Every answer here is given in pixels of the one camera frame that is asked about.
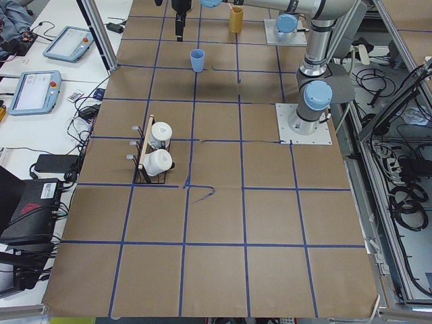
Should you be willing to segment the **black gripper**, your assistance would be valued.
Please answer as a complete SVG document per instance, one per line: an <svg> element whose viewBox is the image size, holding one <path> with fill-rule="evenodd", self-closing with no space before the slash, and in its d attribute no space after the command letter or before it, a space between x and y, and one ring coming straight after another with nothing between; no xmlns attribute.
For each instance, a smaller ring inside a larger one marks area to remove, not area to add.
<svg viewBox="0 0 432 324"><path fill-rule="evenodd" d="M192 9L191 0L172 0L171 7L175 11L175 37L183 41L187 13Z"/></svg>

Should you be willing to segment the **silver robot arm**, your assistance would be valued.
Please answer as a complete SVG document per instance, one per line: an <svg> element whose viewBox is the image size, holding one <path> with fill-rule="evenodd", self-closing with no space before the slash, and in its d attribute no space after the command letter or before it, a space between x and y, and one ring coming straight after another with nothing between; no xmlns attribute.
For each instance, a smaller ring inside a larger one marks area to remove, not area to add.
<svg viewBox="0 0 432 324"><path fill-rule="evenodd" d="M274 33L278 39L286 38L288 35L296 33L298 18L292 14L280 14L275 20Z"/></svg>
<svg viewBox="0 0 432 324"><path fill-rule="evenodd" d="M320 117L329 108L335 91L324 81L327 63L339 45L340 33L334 32L338 21L349 22L359 1L228 1L230 6L274 9L309 18L310 32L304 59L297 72L300 101L288 118L288 125L299 135L313 134Z"/></svg>

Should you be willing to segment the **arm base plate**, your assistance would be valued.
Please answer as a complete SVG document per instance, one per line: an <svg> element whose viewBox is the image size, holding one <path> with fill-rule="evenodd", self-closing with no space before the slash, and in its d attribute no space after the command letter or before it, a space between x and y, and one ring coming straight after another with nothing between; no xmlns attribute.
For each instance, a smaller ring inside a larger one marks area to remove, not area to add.
<svg viewBox="0 0 432 324"><path fill-rule="evenodd" d="M283 34L280 38L276 35L276 20L264 19L265 34L268 45L287 46L287 47L306 47L307 41L303 31L303 25L298 20L297 31L288 34Z"/></svg>
<svg viewBox="0 0 432 324"><path fill-rule="evenodd" d="M297 104L276 103L279 141L282 144L332 145L325 113L319 120L304 121L297 115Z"/></svg>

